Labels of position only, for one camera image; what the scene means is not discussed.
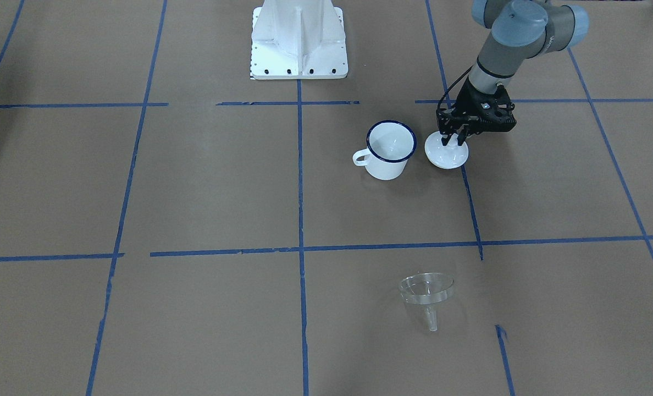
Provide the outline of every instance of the white plastic bracket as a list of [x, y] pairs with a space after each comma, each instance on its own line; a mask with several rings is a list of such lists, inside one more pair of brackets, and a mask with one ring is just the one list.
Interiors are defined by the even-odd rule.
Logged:
[[348, 73], [344, 11], [331, 0], [265, 0], [253, 10], [251, 78], [333, 79]]

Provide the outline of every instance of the light blue joint cap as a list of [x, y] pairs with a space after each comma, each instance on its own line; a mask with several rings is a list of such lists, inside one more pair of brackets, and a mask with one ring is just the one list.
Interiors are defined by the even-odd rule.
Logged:
[[570, 8], [573, 11], [573, 17], [575, 17], [575, 28], [573, 28], [573, 36], [571, 36], [571, 42], [568, 43], [569, 47], [573, 47], [574, 45], [582, 42], [585, 36], [588, 34], [590, 18], [588, 18], [588, 13], [585, 12], [585, 9], [580, 5], [567, 5], [566, 7]]
[[492, 37], [501, 45], [524, 47], [541, 37], [548, 22], [544, 7], [530, 0], [513, 0], [492, 24]]
[[487, 5], [488, 0], [473, 0], [471, 15], [473, 16], [473, 20], [483, 27], [485, 27], [485, 6]]

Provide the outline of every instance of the white mounting plate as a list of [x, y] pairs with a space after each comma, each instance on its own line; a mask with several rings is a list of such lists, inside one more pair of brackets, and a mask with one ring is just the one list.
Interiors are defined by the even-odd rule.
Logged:
[[[263, 7], [253, 10], [253, 27]], [[344, 11], [334, 7], [339, 23], [344, 27]], [[251, 46], [251, 79], [253, 80], [327, 80], [344, 78], [348, 74], [346, 43], [323, 43], [307, 55], [305, 69], [298, 71], [295, 56], [283, 52], [274, 43], [253, 43]]]

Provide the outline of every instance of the gray brown surface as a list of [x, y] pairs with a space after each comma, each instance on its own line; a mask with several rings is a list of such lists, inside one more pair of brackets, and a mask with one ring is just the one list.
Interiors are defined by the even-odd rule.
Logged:
[[[501, 325], [516, 394], [653, 395], [653, 257], [612, 160], [653, 251], [653, 101], [595, 102], [610, 153], [569, 53], [523, 63], [513, 99], [581, 101], [470, 139], [481, 261], [414, 102], [442, 93], [438, 55], [448, 83], [474, 61], [470, 2], [336, 2], [351, 72], [301, 85], [249, 80], [260, 5], [170, 0], [148, 85], [162, 0], [24, 3], [0, 105], [169, 105], [0, 108], [0, 394], [503, 395]], [[653, 98], [653, 2], [581, 5], [592, 98]], [[359, 104], [216, 106], [299, 98]], [[390, 182], [349, 158], [383, 119], [419, 139]], [[456, 279], [435, 335], [397, 295], [422, 271]]]

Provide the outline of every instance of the mug handle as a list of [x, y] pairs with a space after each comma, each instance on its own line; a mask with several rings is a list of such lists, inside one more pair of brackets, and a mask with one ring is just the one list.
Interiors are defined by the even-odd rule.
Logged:
[[[370, 162], [370, 158], [368, 155], [370, 154], [370, 150], [368, 148], [364, 148], [363, 150], [356, 151], [353, 155], [353, 163], [355, 166], [366, 166]], [[359, 161], [356, 158], [360, 157], [366, 157], [363, 159], [363, 161]]]

